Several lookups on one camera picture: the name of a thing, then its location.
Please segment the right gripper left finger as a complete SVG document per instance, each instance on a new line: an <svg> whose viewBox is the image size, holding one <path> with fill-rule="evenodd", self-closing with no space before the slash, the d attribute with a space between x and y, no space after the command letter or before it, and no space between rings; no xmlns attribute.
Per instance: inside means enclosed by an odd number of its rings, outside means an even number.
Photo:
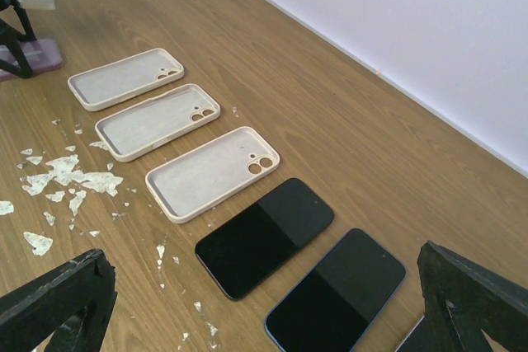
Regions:
<svg viewBox="0 0 528 352"><path fill-rule="evenodd" d="M116 299L115 267L91 249L1 296L1 350L101 349Z"/></svg>

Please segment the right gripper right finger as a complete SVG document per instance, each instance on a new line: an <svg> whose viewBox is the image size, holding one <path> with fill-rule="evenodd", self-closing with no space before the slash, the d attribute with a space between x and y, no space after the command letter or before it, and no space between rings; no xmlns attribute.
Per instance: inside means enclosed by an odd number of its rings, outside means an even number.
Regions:
<svg viewBox="0 0 528 352"><path fill-rule="evenodd" d="M417 258L425 319L443 351L527 350L527 289L432 241Z"/></svg>

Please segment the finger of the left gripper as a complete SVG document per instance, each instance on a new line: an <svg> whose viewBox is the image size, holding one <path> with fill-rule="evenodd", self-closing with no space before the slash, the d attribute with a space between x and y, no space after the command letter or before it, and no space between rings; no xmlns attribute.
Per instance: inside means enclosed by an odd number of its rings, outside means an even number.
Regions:
<svg viewBox="0 0 528 352"><path fill-rule="evenodd" d="M8 53L12 55L17 62L17 65L13 65L8 61L1 60L2 71L21 78L30 78L33 76L33 70L20 45L20 42L25 41L26 35L23 35L8 24L1 24L1 45L7 47Z"/></svg>
<svg viewBox="0 0 528 352"><path fill-rule="evenodd" d="M17 40L20 42L35 41L36 36L26 10L17 0L1 0L1 11L7 10L9 7L13 7L24 32L18 31L4 20L1 20L1 42L7 43L9 40Z"/></svg>

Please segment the purple phone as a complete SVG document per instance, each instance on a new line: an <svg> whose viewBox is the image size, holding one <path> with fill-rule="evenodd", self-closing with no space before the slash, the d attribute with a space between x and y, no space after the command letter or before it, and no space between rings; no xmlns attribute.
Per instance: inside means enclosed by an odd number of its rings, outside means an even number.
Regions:
<svg viewBox="0 0 528 352"><path fill-rule="evenodd" d="M64 60L59 45L53 39L38 39L32 42L19 43L34 74L42 74L61 68ZM6 45L1 45L1 60L18 67L18 62ZM1 82L19 78L1 69Z"/></svg>

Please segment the grey smartphone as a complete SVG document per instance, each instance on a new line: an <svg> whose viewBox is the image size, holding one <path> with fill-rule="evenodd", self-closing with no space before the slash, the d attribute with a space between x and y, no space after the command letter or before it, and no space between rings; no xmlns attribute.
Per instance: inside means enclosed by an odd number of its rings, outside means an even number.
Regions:
<svg viewBox="0 0 528 352"><path fill-rule="evenodd" d="M430 348L427 322L426 318L422 316L398 344L395 352L427 352Z"/></svg>

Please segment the beige phone with ring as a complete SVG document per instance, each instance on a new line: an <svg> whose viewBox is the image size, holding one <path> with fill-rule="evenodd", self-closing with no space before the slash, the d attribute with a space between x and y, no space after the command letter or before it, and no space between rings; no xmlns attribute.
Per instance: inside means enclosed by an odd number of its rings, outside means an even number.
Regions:
<svg viewBox="0 0 528 352"><path fill-rule="evenodd" d="M184 77L183 65L155 48L68 79L68 87L88 111L104 110Z"/></svg>

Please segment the blue smartphone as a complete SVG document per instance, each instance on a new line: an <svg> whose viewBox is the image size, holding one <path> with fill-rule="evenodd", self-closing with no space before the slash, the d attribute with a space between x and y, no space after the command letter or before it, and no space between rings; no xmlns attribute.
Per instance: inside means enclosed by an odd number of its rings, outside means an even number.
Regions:
<svg viewBox="0 0 528 352"><path fill-rule="evenodd" d="M406 276L398 258L351 229L269 312L282 351L351 351Z"/></svg>

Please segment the beige phone case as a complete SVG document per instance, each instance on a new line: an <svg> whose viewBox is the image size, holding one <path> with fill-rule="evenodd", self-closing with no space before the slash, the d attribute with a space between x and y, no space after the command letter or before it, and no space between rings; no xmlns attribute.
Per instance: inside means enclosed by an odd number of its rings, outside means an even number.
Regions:
<svg viewBox="0 0 528 352"><path fill-rule="evenodd" d="M149 171L145 184L167 218L191 221L273 172L280 154L242 126Z"/></svg>

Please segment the black smartphone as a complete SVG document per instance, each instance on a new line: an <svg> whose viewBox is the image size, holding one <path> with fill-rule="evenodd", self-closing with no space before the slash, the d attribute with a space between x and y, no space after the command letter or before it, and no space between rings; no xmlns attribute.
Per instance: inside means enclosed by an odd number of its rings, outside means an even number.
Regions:
<svg viewBox="0 0 528 352"><path fill-rule="evenodd" d="M290 178L196 243L195 254L224 295L238 301L335 218L307 184Z"/></svg>

